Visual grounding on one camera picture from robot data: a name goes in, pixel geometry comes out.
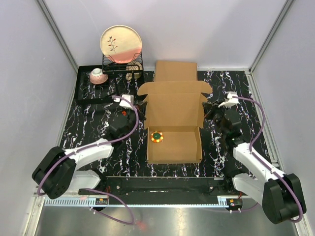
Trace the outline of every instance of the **gray floor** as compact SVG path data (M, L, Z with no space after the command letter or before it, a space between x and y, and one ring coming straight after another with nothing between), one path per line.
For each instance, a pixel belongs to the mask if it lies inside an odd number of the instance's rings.
M247 200L245 208L253 205ZM108 208L106 213L129 220L123 208ZM141 224L116 223L81 207L46 206L37 236L296 236L290 222L274 225L261 207L251 212L228 214L200 208L134 208Z

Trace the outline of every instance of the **cardboard box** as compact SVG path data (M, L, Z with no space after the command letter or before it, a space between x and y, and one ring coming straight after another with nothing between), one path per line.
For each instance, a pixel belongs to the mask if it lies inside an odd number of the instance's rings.
M144 83L138 90L138 95L147 94L144 126L148 129L148 163L200 163L199 128L203 127L204 120L202 102L207 101L201 93L212 93L212 88L204 81L195 80L196 66L192 66L195 63L189 63L190 81L184 74L181 76L185 81L177 78L178 69L187 69L187 62L176 62L176 70L168 63L174 62L158 62L155 78L158 82ZM163 76L175 81L163 81ZM163 142L151 141L150 135L155 131L163 133Z

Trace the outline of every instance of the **box lid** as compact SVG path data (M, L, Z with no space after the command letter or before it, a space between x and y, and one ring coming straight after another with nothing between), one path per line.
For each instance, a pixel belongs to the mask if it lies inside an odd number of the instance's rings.
M145 95L145 128L149 126L199 126L202 128L207 101L201 93L212 93L211 86L204 81L147 82L138 90Z
M154 81L196 81L197 63L158 60Z

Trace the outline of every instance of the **plate with leaf design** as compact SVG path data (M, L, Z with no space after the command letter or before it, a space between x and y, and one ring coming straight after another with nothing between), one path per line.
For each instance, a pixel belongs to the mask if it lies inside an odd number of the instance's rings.
M129 63L141 52L142 41L138 33L128 26L112 26L100 38L103 54L116 63Z

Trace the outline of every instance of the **open cardboard box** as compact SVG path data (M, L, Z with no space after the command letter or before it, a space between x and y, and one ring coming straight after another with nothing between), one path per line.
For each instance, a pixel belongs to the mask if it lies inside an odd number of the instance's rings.
M171 66L172 63L176 64L176 69ZM190 67L188 73L181 74L185 81L177 78L181 67L183 70ZM201 93L212 93L212 88L206 82L196 80L196 71L195 63L158 61L155 82L144 83L139 88L138 95L147 94L145 101L148 102L144 121L148 129L148 163L201 162L199 128L203 127L204 120L202 102L207 101ZM155 131L163 133L163 142L151 141L150 135Z

